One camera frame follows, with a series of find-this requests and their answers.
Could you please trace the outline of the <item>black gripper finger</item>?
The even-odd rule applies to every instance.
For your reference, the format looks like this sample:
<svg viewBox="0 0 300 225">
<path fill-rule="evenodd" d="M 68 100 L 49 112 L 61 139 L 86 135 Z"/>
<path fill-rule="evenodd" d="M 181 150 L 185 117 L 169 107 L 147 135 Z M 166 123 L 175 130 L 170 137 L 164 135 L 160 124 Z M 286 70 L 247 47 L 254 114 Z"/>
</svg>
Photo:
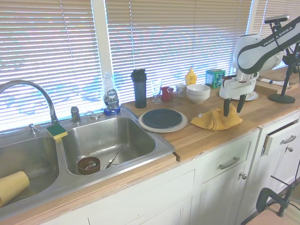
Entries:
<svg viewBox="0 0 300 225">
<path fill-rule="evenodd" d="M 241 112 L 245 101 L 246 101 L 246 94 L 240 95 L 239 102 L 238 102 L 237 109 L 236 109 L 237 113 Z"/>
<path fill-rule="evenodd" d="M 225 98 L 224 103 L 223 103 L 223 113 L 224 116 L 227 117 L 230 111 L 230 104 L 231 104 L 231 99 L 230 98 Z"/>
</svg>

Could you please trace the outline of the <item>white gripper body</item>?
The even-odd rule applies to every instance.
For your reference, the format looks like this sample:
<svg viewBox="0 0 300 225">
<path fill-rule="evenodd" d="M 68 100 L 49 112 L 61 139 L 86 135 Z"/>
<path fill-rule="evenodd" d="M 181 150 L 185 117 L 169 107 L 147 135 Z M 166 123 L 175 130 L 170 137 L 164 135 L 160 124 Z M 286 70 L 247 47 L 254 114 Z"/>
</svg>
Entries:
<svg viewBox="0 0 300 225">
<path fill-rule="evenodd" d="M 252 78 L 245 82 L 240 82 L 236 76 L 226 76 L 222 78 L 219 96 L 221 98 L 235 98 L 251 93 L 255 88 L 256 79 Z"/>
</svg>

